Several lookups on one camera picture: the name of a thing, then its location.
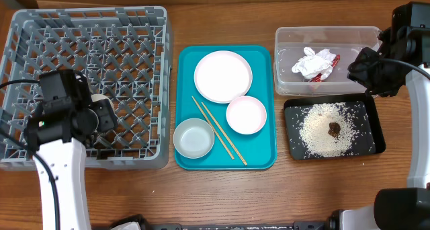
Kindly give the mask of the white cup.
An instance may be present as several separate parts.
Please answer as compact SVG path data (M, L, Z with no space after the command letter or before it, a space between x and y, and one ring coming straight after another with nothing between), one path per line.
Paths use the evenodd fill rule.
M102 95L102 94L92 94L91 100L94 104L95 103L102 103L102 102L103 103L105 103L105 102L110 103L110 99L107 96Z

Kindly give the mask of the red snack wrapper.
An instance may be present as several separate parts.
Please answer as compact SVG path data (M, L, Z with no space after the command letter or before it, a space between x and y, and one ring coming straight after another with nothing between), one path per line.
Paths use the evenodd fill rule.
M333 69L338 65L340 58L341 58L340 55L337 54L332 61L331 70L327 70L323 74L319 73L316 77L313 77L312 79L310 79L309 82L318 83L318 82L325 80L333 72Z

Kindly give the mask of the white napkin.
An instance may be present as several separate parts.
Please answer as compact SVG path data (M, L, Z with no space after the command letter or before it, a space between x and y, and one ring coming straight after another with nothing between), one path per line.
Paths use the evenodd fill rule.
M301 73L305 79L312 79L319 73L331 70L331 64L336 54L328 48L315 52L311 47L303 49L304 56L292 67L293 73Z

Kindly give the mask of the brown food scrap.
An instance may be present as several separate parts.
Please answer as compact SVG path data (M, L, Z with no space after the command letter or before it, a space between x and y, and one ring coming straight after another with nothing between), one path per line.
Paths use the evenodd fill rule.
M340 131L341 131L341 127L337 122L329 123L328 134L331 135L333 138L337 138L340 134Z

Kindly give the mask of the pile of rice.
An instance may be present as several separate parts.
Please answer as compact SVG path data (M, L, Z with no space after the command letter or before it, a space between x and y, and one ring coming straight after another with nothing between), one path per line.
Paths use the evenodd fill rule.
M376 152L363 102L292 106L284 110L290 154L296 160L369 155ZM337 138L328 134L337 122Z

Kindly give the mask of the grey bowl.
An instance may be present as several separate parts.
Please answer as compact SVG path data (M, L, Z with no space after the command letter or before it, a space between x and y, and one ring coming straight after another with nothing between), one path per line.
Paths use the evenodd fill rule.
M215 140L212 127L199 118L190 118L179 123L173 134L175 150L188 159L207 155Z

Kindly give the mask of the large white plate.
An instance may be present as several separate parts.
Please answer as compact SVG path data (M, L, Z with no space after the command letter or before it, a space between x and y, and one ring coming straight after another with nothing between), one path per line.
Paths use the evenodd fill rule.
M251 88L253 72L238 53L219 50L203 57L194 71L197 91L207 100L228 104Z

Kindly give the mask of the small pink bowl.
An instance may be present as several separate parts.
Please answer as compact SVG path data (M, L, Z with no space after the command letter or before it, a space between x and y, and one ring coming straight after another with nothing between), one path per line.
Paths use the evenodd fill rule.
M229 103L226 109L226 120L235 132L252 135L259 132L267 120L265 106L251 96L241 96Z

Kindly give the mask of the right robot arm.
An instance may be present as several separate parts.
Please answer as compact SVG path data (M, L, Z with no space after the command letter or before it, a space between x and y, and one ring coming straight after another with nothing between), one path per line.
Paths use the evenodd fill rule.
M407 186L380 190L371 206L335 211L325 229L429 228L429 4L397 7L378 38L379 49L364 48L348 66L348 78L368 95L395 96L402 86L408 89L413 152Z

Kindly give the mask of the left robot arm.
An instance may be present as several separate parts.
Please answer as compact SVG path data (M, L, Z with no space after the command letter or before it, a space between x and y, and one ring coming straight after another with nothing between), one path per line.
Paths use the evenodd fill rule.
M44 229L90 229L85 191L86 145L117 128L111 100L90 91L87 78L65 69L39 77L42 102L24 135L40 183Z

